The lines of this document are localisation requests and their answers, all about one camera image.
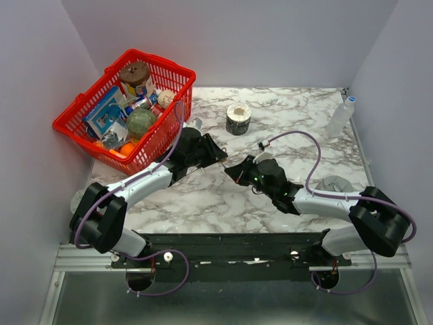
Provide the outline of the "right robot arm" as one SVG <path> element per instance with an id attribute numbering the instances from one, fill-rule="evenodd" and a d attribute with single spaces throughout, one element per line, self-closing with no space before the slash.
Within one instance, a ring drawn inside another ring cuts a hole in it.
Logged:
<path id="1" fill-rule="evenodd" d="M 320 215 L 349 222 L 348 227 L 324 230 L 309 252 L 313 261 L 327 265 L 335 257 L 353 251 L 370 251 L 393 257 L 403 242 L 409 220 L 379 189 L 368 186 L 362 195 L 308 191 L 287 180 L 274 158 L 257 161 L 247 156 L 224 172 L 239 186 L 250 186 L 271 199 L 277 210 L 293 215 Z"/>

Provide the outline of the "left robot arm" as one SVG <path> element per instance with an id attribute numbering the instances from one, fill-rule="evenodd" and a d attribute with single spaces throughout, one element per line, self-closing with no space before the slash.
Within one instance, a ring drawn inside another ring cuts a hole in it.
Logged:
<path id="1" fill-rule="evenodd" d="M 133 266 L 145 266 L 150 259 L 149 241 L 124 227 L 127 211 L 184 178 L 188 169 L 204 169 L 227 157 L 209 134 L 183 128 L 173 145 L 146 169 L 108 186 L 95 182 L 87 187 L 70 221 L 74 244 L 101 254 L 117 252 Z"/>

